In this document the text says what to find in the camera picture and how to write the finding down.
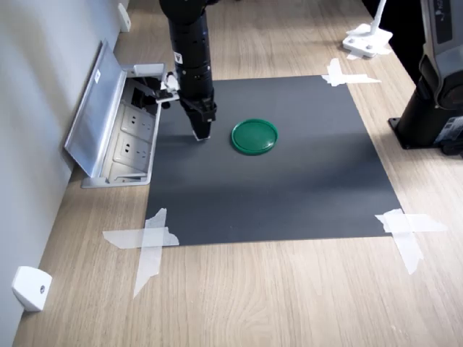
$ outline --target metal lid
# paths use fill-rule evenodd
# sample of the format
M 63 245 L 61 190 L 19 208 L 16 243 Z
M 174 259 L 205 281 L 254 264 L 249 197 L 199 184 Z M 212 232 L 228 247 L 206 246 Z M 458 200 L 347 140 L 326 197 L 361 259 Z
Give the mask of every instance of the metal lid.
M 103 168 L 126 76 L 104 41 L 64 143 L 89 177 L 98 177 Z
M 269 121 L 248 119 L 231 131 L 231 142 L 236 150 L 248 155 L 260 155 L 273 148 L 278 130 Z

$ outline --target white wall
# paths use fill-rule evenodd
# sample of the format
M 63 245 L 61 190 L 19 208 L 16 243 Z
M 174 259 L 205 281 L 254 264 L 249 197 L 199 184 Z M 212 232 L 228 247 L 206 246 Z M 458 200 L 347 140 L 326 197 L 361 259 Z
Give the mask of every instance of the white wall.
M 22 314 L 16 269 L 38 266 L 69 181 L 62 145 L 100 39 L 116 42 L 114 16 L 112 0 L 1 2 L 0 346 Z

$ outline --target white label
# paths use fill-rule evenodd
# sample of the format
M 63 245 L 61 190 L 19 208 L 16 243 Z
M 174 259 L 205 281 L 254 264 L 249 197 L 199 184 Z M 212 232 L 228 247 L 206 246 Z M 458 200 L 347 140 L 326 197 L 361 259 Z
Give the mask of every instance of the white label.
M 101 72 L 100 70 L 96 70 L 96 74 L 95 74 L 95 83 L 98 83 L 98 81 L 100 80 L 100 76 L 101 76 Z
M 175 62 L 178 64 L 183 64 L 183 57 L 180 53 L 174 52 Z

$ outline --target white tape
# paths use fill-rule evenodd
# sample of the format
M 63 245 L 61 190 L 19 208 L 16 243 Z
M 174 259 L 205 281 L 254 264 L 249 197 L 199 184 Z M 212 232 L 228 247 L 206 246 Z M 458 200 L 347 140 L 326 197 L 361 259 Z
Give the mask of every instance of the white tape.
M 376 53 L 385 56 L 386 54 L 391 53 L 392 51 L 386 47 L 377 47 Z
M 165 81 L 161 82 L 161 90 L 180 90 L 180 85 L 174 75 L 170 74 Z
M 357 54 L 357 53 L 354 53 L 353 51 L 350 52 L 348 55 L 347 55 L 347 58 L 349 60 L 355 60 L 355 59 L 359 59 L 359 58 L 362 58 L 362 54 Z
M 165 227 L 167 210 L 161 208 L 156 215 L 145 221 L 144 229 L 104 231 L 103 237 L 120 249 L 140 248 L 137 278 L 133 297 L 140 292 L 151 277 L 159 274 L 162 247 L 178 246 L 179 240 Z
M 447 230 L 444 224 L 433 220 L 428 215 L 406 215 L 402 209 L 376 215 L 376 218 L 383 224 L 386 233 L 392 233 L 410 275 L 416 271 L 418 262 L 424 259 L 413 233 Z
M 323 75 L 322 78 L 333 87 L 345 83 L 381 83 L 380 80 L 370 78 L 366 74 L 343 74 L 337 58 L 330 61 L 327 70 L 328 74 Z
M 147 228 L 133 230 L 104 231 L 103 237 L 120 249 L 164 246 L 164 235 L 169 233 L 169 228 Z

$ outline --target white wall bracket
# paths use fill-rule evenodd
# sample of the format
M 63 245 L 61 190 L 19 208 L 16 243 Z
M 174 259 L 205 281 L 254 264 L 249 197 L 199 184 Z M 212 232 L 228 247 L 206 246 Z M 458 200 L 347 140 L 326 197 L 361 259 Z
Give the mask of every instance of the white wall bracket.
M 132 26 L 132 22 L 130 22 L 129 14 L 125 9 L 124 5 L 119 3 L 117 5 L 117 13 L 119 15 L 119 25 L 121 27 L 122 33 L 128 33 L 130 31 L 130 27 Z
M 42 311 L 51 285 L 51 276 L 39 269 L 19 266 L 14 276 L 14 295 L 29 312 Z

